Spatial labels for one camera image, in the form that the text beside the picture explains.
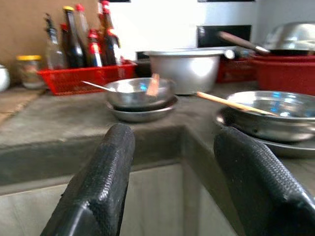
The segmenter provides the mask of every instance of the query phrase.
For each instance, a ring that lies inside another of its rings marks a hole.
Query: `jar lid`
[[[40,55],[17,56],[17,60],[41,60]]]
[[[71,6],[64,6],[63,9],[68,11],[74,11],[74,8]]]

